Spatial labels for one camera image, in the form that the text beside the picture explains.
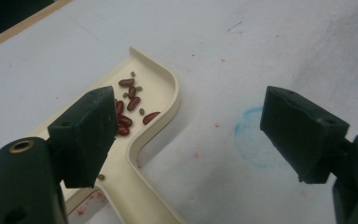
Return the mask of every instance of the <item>red bean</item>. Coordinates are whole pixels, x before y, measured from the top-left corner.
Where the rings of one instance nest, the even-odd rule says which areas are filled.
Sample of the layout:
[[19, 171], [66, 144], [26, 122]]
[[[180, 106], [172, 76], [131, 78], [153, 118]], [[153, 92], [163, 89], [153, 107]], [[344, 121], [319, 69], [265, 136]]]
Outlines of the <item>red bean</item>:
[[159, 112], [153, 112], [150, 113], [148, 115], [146, 115], [144, 117], [144, 119], [142, 120], [142, 122], [144, 123], [144, 125], [148, 124], [150, 121], [152, 121], [157, 115], [159, 114]]
[[124, 115], [117, 115], [117, 122], [119, 124], [124, 124], [129, 128], [130, 128], [130, 126], [132, 126], [132, 119], [130, 119]]
[[129, 87], [129, 86], [132, 86], [133, 83], [135, 83], [135, 78], [121, 79], [118, 82], [118, 85], [121, 87]]
[[134, 86], [129, 87], [129, 98], [132, 99], [136, 95], [136, 88]]
[[124, 109], [124, 102], [123, 101], [117, 101], [116, 103], [116, 114], [121, 114], [123, 113], [123, 109]]
[[136, 106], [141, 103], [141, 98], [135, 96], [133, 97], [130, 102], [127, 104], [127, 110], [132, 111], [136, 108]]
[[130, 133], [129, 127], [127, 127], [124, 124], [118, 124], [118, 132], [117, 132], [118, 135], [126, 136], [129, 135], [129, 133]]

